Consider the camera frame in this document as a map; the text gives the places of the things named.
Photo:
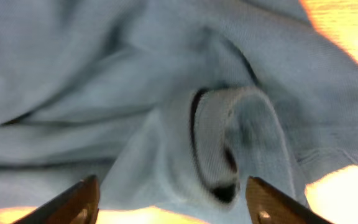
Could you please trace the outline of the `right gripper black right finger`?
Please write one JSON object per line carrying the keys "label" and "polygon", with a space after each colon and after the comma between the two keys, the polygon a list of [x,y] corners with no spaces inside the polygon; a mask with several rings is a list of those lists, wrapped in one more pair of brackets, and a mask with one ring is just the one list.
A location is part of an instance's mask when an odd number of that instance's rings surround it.
{"label": "right gripper black right finger", "polygon": [[260,177],[249,177],[246,200],[253,224],[331,224]]}

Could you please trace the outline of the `blue t-shirt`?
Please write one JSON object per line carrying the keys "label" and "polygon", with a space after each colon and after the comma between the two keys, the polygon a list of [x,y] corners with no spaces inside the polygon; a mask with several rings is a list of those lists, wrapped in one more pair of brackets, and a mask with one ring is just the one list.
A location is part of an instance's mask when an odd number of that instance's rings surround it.
{"label": "blue t-shirt", "polygon": [[298,1],[0,1],[0,208],[91,174],[103,210],[248,223],[358,165],[358,64]]}

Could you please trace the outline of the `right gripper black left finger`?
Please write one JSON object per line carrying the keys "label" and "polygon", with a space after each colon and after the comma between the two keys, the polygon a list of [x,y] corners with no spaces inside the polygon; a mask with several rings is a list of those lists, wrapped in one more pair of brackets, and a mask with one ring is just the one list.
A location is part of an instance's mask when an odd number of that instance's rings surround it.
{"label": "right gripper black left finger", "polygon": [[99,200],[99,180],[91,175],[14,224],[95,224]]}

